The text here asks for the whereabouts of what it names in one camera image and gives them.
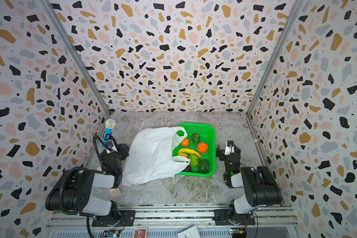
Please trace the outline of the dark green avocado front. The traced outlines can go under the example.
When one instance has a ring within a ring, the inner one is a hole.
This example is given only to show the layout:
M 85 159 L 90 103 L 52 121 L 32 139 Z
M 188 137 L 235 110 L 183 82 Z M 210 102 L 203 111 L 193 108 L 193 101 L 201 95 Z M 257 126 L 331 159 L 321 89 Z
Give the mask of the dark green avocado front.
M 208 164 L 208 162 L 206 160 L 200 160 L 197 168 L 198 168 L 198 172 L 199 173 L 207 174 L 208 171 L 209 171 L 210 166 L 209 166 L 209 164 Z

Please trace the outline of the orange fruit large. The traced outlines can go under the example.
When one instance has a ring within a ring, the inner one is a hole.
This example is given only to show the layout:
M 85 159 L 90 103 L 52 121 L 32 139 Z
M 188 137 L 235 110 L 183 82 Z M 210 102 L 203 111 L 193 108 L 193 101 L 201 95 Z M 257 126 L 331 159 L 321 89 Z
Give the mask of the orange fruit large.
M 206 143 L 202 142 L 197 145 L 197 151 L 200 154 L 206 153 L 208 151 L 209 147 Z

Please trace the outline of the white plastic bag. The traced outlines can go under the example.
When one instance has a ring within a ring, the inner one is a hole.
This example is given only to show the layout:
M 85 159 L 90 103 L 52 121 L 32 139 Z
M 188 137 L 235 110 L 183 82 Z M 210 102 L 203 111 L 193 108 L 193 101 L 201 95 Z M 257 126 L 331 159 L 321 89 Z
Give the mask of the white plastic bag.
M 147 128 L 134 138 L 123 168 L 123 186 L 174 177 L 190 159 L 174 156 L 173 150 L 187 137 L 183 127 Z

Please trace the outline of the light green custard apple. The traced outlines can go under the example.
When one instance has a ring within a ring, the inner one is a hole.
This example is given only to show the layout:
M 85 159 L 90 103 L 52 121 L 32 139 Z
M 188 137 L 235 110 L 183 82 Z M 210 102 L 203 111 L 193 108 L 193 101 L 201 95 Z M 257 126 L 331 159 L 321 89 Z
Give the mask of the light green custard apple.
M 199 164 L 199 157 L 195 154 L 190 154 L 189 155 L 189 159 L 190 159 L 190 166 L 191 167 L 197 167 Z

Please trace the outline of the green avocado back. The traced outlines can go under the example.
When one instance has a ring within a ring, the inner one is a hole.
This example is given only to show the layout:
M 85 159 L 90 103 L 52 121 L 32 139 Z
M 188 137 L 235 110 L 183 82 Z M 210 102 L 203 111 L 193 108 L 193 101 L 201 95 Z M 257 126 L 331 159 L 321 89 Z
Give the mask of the green avocado back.
M 200 136 L 199 136 L 199 134 L 197 134 L 197 133 L 192 134 L 191 140 L 192 140 L 193 143 L 198 144 L 198 143 L 200 142 Z

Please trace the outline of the small orange fruit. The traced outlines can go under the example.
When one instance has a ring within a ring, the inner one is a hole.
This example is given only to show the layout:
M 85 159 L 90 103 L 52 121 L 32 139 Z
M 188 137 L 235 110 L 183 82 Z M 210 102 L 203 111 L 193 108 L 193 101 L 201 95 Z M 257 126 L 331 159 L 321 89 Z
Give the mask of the small orange fruit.
M 181 142 L 181 146 L 188 146 L 190 143 L 188 138 L 185 138 L 182 142 Z

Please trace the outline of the yellow banana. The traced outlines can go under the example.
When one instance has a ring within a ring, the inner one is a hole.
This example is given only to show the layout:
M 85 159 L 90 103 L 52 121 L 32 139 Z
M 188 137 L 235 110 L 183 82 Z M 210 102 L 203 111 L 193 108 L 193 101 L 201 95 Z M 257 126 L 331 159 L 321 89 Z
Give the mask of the yellow banana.
M 188 155 L 196 155 L 198 158 L 201 158 L 201 155 L 197 151 L 195 151 L 193 149 L 182 148 L 182 149 L 180 149 L 178 151 L 178 155 L 182 154 L 182 153 L 185 153 L 185 154 L 188 154 Z

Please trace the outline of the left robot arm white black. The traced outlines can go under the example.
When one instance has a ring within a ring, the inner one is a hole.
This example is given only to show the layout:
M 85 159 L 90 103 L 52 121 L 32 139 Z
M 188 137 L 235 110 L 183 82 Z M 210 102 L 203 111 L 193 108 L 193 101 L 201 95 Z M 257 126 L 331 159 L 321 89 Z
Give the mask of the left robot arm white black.
M 129 155 L 129 147 L 120 144 L 117 152 L 100 153 L 106 172 L 82 167 L 66 170 L 47 196 L 45 207 L 65 215 L 97 217 L 117 222 L 120 212 L 114 201 L 91 194 L 93 188 L 117 189 L 122 183 L 122 161 Z

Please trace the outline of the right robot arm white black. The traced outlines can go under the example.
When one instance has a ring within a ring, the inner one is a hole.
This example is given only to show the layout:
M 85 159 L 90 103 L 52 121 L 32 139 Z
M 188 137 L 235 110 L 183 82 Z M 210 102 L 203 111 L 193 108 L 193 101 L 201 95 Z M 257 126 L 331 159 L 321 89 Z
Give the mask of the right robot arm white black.
M 223 180 L 229 188 L 242 188 L 244 195 L 233 199 L 228 208 L 230 220 L 282 202 L 282 194 L 267 166 L 249 167 L 241 162 L 241 150 L 228 140 L 226 148 L 216 149 L 216 157 L 224 162 Z

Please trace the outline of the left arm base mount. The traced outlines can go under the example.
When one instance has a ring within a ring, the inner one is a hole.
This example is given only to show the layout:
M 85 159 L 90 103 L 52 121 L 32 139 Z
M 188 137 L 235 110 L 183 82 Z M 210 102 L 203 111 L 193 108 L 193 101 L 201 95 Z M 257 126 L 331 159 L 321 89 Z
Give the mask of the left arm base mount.
M 132 227 L 135 219 L 135 210 L 120 210 L 115 214 L 96 217 L 92 227 Z

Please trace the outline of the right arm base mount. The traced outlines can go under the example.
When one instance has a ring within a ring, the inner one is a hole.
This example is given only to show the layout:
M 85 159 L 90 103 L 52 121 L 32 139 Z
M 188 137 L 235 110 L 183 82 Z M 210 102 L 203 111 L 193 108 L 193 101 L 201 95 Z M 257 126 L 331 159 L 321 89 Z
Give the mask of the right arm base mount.
M 252 214 L 237 214 L 229 209 L 214 210 L 214 217 L 216 226 L 244 226 L 255 225 L 255 219 Z

